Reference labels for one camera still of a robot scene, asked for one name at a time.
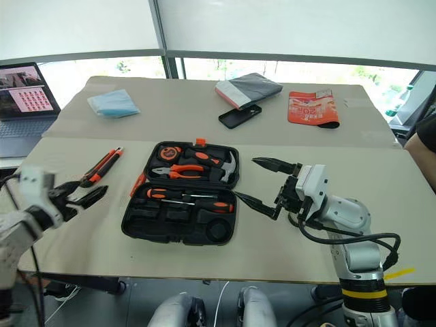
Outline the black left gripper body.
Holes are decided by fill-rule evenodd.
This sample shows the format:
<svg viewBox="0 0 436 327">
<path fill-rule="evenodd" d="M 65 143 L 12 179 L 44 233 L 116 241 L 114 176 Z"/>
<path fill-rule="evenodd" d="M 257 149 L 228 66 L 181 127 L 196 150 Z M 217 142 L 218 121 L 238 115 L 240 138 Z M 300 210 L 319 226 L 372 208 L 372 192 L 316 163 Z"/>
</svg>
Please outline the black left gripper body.
<svg viewBox="0 0 436 327">
<path fill-rule="evenodd" d="M 71 198 L 71 195 L 68 197 L 68 199 L 57 199 L 54 196 L 55 196 L 55 189 L 52 189 L 48 192 L 48 198 L 60 212 L 62 221 L 70 221 L 78 214 L 79 208 L 69 204 L 69 199 Z"/>
</svg>

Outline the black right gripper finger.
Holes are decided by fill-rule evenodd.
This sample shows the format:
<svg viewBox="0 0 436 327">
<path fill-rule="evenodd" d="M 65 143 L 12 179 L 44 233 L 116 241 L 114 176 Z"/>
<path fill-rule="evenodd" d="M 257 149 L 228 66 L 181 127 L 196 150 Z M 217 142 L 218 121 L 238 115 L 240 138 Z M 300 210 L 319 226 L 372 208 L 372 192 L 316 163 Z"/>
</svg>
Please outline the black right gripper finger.
<svg viewBox="0 0 436 327">
<path fill-rule="evenodd" d="M 286 161 L 269 157 L 255 157 L 252 159 L 252 162 L 272 172 L 292 174 L 295 169 L 294 163 L 290 164 Z"/>
<path fill-rule="evenodd" d="M 245 193 L 240 193 L 235 191 L 234 194 L 241 199 L 247 206 L 252 208 L 254 211 L 257 211 L 263 215 L 266 215 L 267 217 L 271 219 L 277 219 L 279 216 L 279 213 L 281 211 L 280 208 L 276 207 L 269 207 L 265 205 L 261 200 L 254 198 L 252 196 L 249 196 Z"/>
</svg>

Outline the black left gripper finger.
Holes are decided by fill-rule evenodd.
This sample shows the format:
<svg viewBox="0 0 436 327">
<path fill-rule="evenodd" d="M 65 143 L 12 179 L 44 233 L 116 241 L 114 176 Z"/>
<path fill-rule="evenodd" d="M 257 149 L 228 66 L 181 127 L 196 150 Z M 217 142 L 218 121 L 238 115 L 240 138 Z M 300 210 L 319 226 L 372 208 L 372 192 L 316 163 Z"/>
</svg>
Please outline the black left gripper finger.
<svg viewBox="0 0 436 327">
<path fill-rule="evenodd" d="M 68 181 L 65 182 L 54 189 L 54 196 L 57 199 L 68 199 L 75 190 L 80 186 L 80 181 Z"/>
<path fill-rule="evenodd" d="M 83 210 L 90 208 L 92 205 L 100 201 L 108 190 L 107 185 L 94 188 L 92 191 L 77 199 L 69 199 L 69 204 Z"/>
</svg>

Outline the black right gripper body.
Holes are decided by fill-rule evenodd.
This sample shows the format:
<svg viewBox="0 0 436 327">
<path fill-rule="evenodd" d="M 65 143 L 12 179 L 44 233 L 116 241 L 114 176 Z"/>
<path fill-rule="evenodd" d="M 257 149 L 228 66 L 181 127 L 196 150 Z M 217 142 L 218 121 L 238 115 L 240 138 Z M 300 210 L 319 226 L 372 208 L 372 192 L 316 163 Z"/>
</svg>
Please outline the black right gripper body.
<svg viewBox="0 0 436 327">
<path fill-rule="evenodd" d="M 303 201 L 297 194 L 296 185 L 301 168 L 301 163 L 279 164 L 278 172 L 288 174 L 289 176 L 284 185 L 280 188 L 280 191 L 275 199 L 276 207 L 273 213 L 274 220 L 277 220 L 283 208 L 290 213 L 298 213 L 300 211 Z"/>
</svg>

